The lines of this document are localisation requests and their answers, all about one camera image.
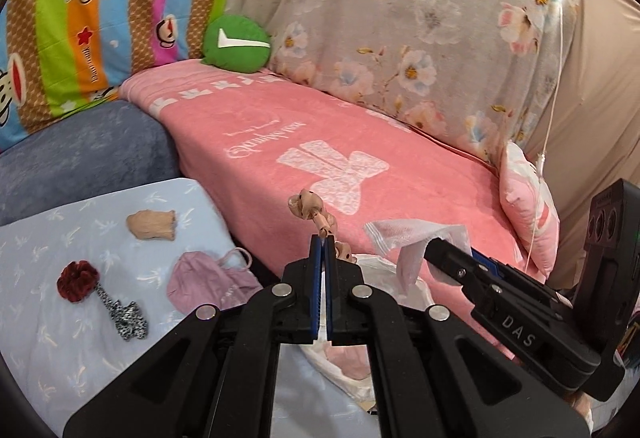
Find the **silver screw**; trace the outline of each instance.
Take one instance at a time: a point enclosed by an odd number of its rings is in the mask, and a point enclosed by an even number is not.
[[[293,288],[290,284],[287,283],[278,283],[274,284],[271,288],[271,293],[276,297],[286,297],[293,291]]]
[[[450,315],[451,312],[445,306],[436,304],[429,308],[429,316],[434,321],[446,321]]]
[[[367,299],[368,297],[371,297],[373,290],[366,284],[358,284],[353,287],[351,293],[353,293],[353,295],[358,299]]]
[[[216,307],[211,304],[203,304],[198,306],[196,317],[201,321],[209,321],[216,316]]]

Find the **floral curtain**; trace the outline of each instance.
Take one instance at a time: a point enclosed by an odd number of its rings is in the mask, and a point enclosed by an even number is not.
[[[537,125],[579,3],[229,0],[228,12],[271,34],[274,71],[495,164]]]

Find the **red scrunchie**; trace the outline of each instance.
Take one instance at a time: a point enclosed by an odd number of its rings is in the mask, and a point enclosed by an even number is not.
[[[100,278],[88,261],[71,262],[58,279],[58,293],[69,302],[77,303],[89,295]]]

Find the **red star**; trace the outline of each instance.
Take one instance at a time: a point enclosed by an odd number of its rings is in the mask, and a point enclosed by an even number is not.
[[[89,44],[89,39],[91,39],[91,37],[93,36],[94,36],[94,33],[89,31],[89,28],[85,27],[84,30],[82,30],[78,34],[78,46],[84,46],[86,44]]]

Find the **colorful striped fabric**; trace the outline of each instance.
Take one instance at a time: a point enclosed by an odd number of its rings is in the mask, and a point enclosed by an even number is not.
[[[0,152],[113,100],[130,75],[201,56],[226,0],[9,0],[0,12]]]

